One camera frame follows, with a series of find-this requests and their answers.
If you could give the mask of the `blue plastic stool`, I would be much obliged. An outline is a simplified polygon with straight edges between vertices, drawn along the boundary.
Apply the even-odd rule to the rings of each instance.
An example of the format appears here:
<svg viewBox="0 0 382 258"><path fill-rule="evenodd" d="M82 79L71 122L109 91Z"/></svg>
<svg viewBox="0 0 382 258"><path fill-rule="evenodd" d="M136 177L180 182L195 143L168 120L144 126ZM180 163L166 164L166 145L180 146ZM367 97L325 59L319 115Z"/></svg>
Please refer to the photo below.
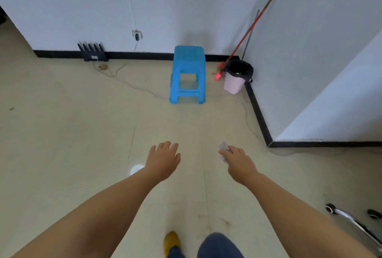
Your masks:
<svg viewBox="0 0 382 258"><path fill-rule="evenodd" d="M193 74L198 87L196 89L180 88L181 74ZM178 45L174 49L173 69L170 82L169 102L177 104L178 98L197 97L198 103L205 102L206 92L206 57L204 49L199 46Z"/></svg>

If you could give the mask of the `person's right forearm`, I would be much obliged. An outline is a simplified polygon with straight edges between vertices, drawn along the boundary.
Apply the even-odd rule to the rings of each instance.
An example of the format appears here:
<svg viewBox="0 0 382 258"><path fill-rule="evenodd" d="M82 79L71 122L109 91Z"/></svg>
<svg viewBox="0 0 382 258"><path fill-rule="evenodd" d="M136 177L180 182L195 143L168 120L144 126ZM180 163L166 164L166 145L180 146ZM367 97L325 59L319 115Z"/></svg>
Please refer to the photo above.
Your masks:
<svg viewBox="0 0 382 258"><path fill-rule="evenodd" d="M264 174L238 180L258 200L290 258L375 258L328 217Z"/></svg>

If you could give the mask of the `black router with antennas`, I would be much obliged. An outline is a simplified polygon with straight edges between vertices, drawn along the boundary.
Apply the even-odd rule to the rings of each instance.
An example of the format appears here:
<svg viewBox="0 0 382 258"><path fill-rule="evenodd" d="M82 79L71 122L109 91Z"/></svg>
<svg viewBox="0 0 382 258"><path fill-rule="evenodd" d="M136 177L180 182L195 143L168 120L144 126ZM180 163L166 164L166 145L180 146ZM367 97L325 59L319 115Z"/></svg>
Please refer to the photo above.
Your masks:
<svg viewBox="0 0 382 258"><path fill-rule="evenodd" d="M80 49L81 56L85 62L90 62L90 61L108 62L109 58L102 44L78 43L77 45Z"/></svg>

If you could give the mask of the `person's left forearm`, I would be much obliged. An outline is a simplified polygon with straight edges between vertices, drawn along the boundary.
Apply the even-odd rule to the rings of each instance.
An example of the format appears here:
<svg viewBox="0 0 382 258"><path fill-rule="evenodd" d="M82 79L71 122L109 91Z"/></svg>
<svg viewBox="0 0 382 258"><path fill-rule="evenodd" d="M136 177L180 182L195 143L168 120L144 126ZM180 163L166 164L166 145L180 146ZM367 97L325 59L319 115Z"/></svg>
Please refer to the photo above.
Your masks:
<svg viewBox="0 0 382 258"><path fill-rule="evenodd" d="M166 178L149 167L97 193L11 258L111 258L144 199Z"/></svg>

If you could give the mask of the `person's right hand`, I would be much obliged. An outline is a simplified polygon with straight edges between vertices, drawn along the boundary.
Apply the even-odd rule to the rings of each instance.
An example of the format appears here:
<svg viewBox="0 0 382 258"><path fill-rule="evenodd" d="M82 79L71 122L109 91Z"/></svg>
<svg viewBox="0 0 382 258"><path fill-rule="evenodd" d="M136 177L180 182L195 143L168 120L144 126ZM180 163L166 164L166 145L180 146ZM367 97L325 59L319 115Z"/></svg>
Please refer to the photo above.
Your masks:
<svg viewBox="0 0 382 258"><path fill-rule="evenodd" d="M228 159L228 173L237 183L248 187L259 173L252 159L246 154L242 159Z"/></svg>

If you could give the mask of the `white tissue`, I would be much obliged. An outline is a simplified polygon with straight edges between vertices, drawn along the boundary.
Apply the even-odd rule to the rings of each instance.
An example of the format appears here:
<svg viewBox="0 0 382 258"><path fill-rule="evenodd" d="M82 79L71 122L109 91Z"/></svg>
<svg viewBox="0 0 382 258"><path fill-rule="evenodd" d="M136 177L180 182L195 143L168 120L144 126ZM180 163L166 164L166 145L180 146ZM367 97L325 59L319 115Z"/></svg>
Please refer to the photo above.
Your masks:
<svg viewBox="0 0 382 258"><path fill-rule="evenodd" d="M227 144L226 141L223 141L223 142L218 146L218 151L219 151L219 153L220 153L220 151L228 151L228 152L231 153L231 150L230 150L230 148L229 148L229 146L228 146L228 144ZM220 157L220 159L221 159L225 164L228 165L228 161L227 161L227 159L226 159L226 157L225 157L224 155L219 154L219 157Z"/></svg>

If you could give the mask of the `chrome office chair base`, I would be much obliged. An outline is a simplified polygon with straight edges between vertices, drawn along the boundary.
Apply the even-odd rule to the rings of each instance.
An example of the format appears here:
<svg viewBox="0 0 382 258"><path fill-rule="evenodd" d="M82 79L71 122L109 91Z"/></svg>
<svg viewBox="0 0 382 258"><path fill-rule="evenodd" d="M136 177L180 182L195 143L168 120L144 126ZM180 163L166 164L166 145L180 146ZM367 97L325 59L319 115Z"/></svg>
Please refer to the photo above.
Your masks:
<svg viewBox="0 0 382 258"><path fill-rule="evenodd" d="M325 209L328 213L342 216L349 220L351 223L353 223L358 229L364 232L366 236L368 236L377 245L378 251L380 252L380 254L382 254L382 240L380 240L366 225L358 221L348 212L338 209L332 203L325 204ZM367 215L373 220L382 220L382 213L376 210L367 209Z"/></svg>

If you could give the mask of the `pink trash bin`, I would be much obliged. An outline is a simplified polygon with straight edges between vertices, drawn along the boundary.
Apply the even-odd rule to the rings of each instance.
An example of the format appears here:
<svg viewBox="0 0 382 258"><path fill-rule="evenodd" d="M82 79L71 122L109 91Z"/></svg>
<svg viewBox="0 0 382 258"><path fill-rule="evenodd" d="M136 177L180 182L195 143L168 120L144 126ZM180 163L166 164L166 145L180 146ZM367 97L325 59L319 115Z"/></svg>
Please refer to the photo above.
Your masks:
<svg viewBox="0 0 382 258"><path fill-rule="evenodd" d="M226 72L223 89L232 95L236 95L241 91L245 83L246 80L239 75L232 75L231 73Z"/></svg>

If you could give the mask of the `black trash bag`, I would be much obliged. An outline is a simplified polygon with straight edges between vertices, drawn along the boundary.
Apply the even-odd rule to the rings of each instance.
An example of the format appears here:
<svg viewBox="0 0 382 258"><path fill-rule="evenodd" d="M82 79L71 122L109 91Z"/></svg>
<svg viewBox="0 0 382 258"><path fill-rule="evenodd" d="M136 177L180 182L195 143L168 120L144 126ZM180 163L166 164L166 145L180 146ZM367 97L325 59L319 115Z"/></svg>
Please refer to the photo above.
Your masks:
<svg viewBox="0 0 382 258"><path fill-rule="evenodd" d="M252 83L254 68L245 61L239 59L230 60L224 68L224 71L233 77L244 79L246 83Z"/></svg>

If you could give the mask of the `yellow shoe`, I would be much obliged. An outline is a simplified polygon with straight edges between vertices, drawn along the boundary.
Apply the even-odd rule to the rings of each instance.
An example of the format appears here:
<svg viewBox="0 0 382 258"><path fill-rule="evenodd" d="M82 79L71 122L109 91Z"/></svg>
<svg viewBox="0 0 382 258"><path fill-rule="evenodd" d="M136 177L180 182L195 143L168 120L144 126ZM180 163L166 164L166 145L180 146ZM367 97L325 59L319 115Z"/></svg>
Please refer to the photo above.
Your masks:
<svg viewBox="0 0 382 258"><path fill-rule="evenodd" d="M163 250L165 258L184 258L181 242L175 231L170 231L164 237Z"/></svg>

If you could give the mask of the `red broom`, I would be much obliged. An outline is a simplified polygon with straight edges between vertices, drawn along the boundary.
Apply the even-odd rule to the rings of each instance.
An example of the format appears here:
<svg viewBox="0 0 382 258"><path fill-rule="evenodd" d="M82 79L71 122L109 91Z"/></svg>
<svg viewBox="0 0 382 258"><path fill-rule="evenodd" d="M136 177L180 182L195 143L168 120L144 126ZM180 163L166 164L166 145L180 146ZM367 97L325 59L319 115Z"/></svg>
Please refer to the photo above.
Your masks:
<svg viewBox="0 0 382 258"><path fill-rule="evenodd" d="M263 7L262 10L259 10L255 16L255 19L253 21L253 23L250 25L249 29L247 30L247 32L244 34L244 36L242 37L242 39L240 40L240 42L237 44L237 46L235 47L235 49L233 50L233 52L231 53L231 55L223 62L220 62L217 66L217 71L215 72L214 74L214 80L215 81L219 81L220 78L222 77L222 72L223 72L223 69L225 69L227 67L227 64L228 62L233 58L233 56L235 55L235 53L237 52L237 50L240 48L241 44L245 41L245 39L247 38L247 36L253 31L256 23L259 21L259 19L262 17L262 15L264 14L264 12L266 11L266 9L268 8L268 6L270 5L270 3L272 2L273 0L268 0L267 3L265 4L265 6Z"/></svg>

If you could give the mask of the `person's left hand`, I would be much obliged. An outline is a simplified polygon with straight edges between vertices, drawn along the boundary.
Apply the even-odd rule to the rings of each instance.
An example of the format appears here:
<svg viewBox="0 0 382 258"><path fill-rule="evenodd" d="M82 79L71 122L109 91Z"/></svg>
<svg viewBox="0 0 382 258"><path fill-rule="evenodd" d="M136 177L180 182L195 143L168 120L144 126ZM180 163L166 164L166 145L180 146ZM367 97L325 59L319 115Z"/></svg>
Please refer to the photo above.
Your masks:
<svg viewBox="0 0 382 258"><path fill-rule="evenodd" d="M178 153L178 143L171 145L169 150L163 149L164 142L156 146L154 155L148 154L144 171L155 184L169 178L178 166L174 165L174 157Z"/></svg>

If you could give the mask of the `person's blue jeans leg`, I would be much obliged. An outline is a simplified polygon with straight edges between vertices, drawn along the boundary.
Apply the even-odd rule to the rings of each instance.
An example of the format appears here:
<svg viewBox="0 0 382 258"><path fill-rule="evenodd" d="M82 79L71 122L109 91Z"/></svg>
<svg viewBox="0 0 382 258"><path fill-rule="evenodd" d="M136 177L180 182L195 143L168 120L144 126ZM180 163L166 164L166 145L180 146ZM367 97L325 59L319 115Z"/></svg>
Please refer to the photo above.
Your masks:
<svg viewBox="0 0 382 258"><path fill-rule="evenodd" d="M198 249L196 258L244 258L238 247L224 234L209 234Z"/></svg>

